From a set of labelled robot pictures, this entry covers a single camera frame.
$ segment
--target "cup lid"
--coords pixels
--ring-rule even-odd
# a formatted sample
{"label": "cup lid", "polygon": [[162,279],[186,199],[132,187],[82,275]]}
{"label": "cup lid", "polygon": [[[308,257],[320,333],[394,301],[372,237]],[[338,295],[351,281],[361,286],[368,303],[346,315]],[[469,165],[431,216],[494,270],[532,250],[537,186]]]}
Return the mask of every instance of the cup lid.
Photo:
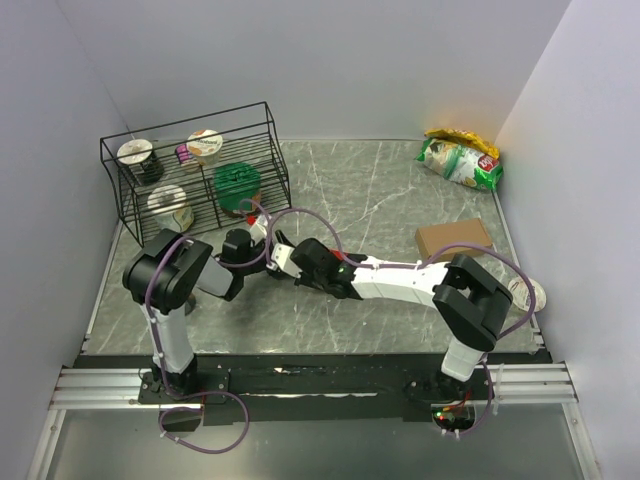
{"label": "cup lid", "polygon": [[147,199],[147,206],[152,213],[168,213],[187,205],[187,194],[176,185],[158,187]]}
{"label": "cup lid", "polygon": [[222,142],[222,135],[215,130],[198,130],[187,139],[187,149],[193,155],[206,157],[217,153],[222,148]]}
{"label": "cup lid", "polygon": [[153,150],[153,145],[149,140],[136,138],[129,140],[118,149],[118,162],[123,165],[135,165],[144,162]]}

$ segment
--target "white container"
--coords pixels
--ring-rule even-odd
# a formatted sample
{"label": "white container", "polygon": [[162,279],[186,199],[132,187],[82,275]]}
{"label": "white container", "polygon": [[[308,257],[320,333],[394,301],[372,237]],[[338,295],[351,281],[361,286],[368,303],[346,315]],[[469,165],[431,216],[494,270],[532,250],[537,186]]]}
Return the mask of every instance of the white container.
{"label": "white container", "polygon": [[151,185],[164,173],[162,163],[153,151],[149,140],[137,138],[130,140],[118,149],[118,163],[131,173],[132,180],[138,185]]}
{"label": "white container", "polygon": [[[545,293],[542,285],[536,282],[534,279],[529,278],[531,285],[533,285],[533,293],[536,296],[536,307],[534,312],[539,312],[547,304],[547,294]],[[524,284],[524,280],[521,277],[514,278],[509,282],[507,286],[511,295],[513,295],[513,304],[520,310],[529,310],[531,305],[531,297],[529,295],[529,289]]]}
{"label": "white container", "polygon": [[187,194],[175,185],[156,188],[149,195],[147,206],[160,228],[182,233],[193,223],[193,210],[187,202]]}
{"label": "white container", "polygon": [[222,143],[222,135],[215,130],[198,130],[187,139],[187,150],[200,165],[213,165],[220,157]]}

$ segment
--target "green lid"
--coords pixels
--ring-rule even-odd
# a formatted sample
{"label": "green lid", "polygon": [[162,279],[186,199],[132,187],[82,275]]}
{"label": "green lid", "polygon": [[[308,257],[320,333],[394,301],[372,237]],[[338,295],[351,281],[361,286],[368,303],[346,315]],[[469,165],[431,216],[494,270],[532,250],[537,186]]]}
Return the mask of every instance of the green lid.
{"label": "green lid", "polygon": [[[229,211],[240,210],[240,201],[251,198],[260,191],[260,172],[246,163],[231,163],[213,171],[213,186],[218,204]],[[246,211],[253,210],[248,203],[242,205]]]}

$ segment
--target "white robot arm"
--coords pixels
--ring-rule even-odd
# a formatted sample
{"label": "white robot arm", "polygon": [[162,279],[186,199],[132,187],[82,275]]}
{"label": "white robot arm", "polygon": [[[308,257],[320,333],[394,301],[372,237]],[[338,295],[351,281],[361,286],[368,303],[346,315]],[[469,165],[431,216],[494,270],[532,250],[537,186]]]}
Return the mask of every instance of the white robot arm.
{"label": "white robot arm", "polygon": [[389,267],[392,262],[362,254],[348,254],[351,262],[347,262],[316,239],[294,246],[280,234],[268,256],[255,261],[265,248],[267,222],[261,216],[249,231],[228,232],[216,258],[211,256],[210,245],[196,240],[186,242],[175,252],[153,289],[151,306],[155,318],[148,315],[144,293],[160,259],[180,235],[161,231],[125,269],[124,286],[142,306],[147,321],[156,323],[157,328],[152,328],[158,335],[158,339],[154,336],[154,364],[160,365],[155,348],[159,340],[174,388],[187,392],[189,378],[195,377],[197,368],[184,313],[184,302],[193,287],[230,301],[242,289],[245,276],[265,270],[294,278],[296,285],[323,290],[336,298],[387,298],[436,308],[453,333],[441,370],[459,381],[467,381],[481,357],[495,347],[512,297],[472,258],[456,255],[449,263],[426,268],[398,263]]}

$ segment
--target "brown box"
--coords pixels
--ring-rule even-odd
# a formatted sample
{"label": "brown box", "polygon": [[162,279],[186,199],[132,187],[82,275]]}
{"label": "brown box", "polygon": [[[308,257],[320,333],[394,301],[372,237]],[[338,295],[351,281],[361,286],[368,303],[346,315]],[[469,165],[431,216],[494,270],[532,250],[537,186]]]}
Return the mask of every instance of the brown box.
{"label": "brown box", "polygon": [[[416,230],[416,243],[418,244],[418,250],[420,250],[420,256],[423,260],[429,258],[445,245],[456,242],[478,243],[483,247],[491,247],[493,245],[487,229],[484,228],[484,224],[479,218],[420,227]],[[478,250],[456,247],[447,250],[437,261],[449,261],[456,253],[464,253],[470,256],[482,254],[482,252]]]}

